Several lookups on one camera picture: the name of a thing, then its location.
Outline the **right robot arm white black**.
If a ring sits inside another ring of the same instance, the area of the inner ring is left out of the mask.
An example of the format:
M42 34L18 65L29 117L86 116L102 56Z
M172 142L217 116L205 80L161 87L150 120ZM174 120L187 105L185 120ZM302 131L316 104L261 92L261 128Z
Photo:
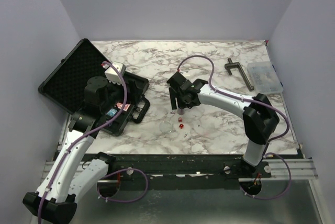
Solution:
M264 151L270 135L279 123L279 117L267 96L243 96L214 89L209 82L196 79L191 82L176 72L167 80L173 110L193 108L201 104L210 105L232 113L243 120L248 144L242 158L241 173L248 178L260 171Z

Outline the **purple grey poker chip stack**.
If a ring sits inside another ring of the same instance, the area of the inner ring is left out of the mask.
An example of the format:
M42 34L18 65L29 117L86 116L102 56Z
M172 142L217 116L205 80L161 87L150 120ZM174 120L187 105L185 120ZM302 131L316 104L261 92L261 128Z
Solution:
M178 108L178 109L177 109L177 113L178 113L179 115L184 115L184 109L182 109L182 108Z

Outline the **light blue poker chip stack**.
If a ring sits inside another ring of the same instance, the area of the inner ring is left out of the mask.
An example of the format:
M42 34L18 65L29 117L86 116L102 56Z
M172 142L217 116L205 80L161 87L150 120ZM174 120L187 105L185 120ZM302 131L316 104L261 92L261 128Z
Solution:
M114 117L114 115L117 114L117 112L118 112L118 110L116 110L115 108L112 108L106 113L106 115L108 117Z

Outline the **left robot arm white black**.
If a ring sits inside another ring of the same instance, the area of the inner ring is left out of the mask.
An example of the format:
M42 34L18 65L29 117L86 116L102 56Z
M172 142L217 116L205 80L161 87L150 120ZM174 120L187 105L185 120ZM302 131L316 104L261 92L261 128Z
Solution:
M82 107L69 124L69 132L53 167L35 192L27 193L23 204L37 217L38 223L70 223L83 196L102 177L115 176L116 167L104 157L98 158L87 171L76 175L77 168L98 132L111 120L107 113L118 103L127 102L127 87L123 78L118 84L97 76L88 80Z

